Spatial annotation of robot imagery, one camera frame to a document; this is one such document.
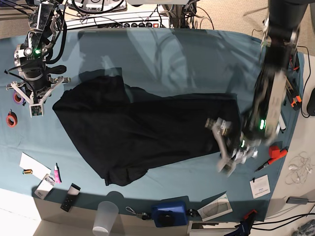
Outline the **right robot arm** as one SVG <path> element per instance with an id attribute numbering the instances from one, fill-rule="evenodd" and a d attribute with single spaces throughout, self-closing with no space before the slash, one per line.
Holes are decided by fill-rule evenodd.
<path id="1" fill-rule="evenodd" d="M 29 105 L 30 116 L 43 116 L 44 103 L 53 90 L 62 83 L 66 66 L 57 65 L 66 40 L 64 18 L 66 3 L 62 0 L 43 0 L 29 16 L 29 31 L 24 43 L 14 52 L 15 66 L 6 74 L 20 79 L 6 86 L 13 89 Z"/>

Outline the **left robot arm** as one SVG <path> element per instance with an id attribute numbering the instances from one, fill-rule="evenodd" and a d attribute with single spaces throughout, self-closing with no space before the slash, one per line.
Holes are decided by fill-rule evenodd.
<path id="1" fill-rule="evenodd" d="M 300 25 L 311 0 L 270 0 L 264 21 L 261 72 L 255 83 L 252 106 L 245 112 L 241 130 L 232 141 L 236 126 L 227 120 L 207 119 L 220 149 L 219 172 L 231 175 L 237 164 L 256 157 L 257 147 L 278 136 L 282 103 L 288 88 L 288 70 L 293 68 Z"/>

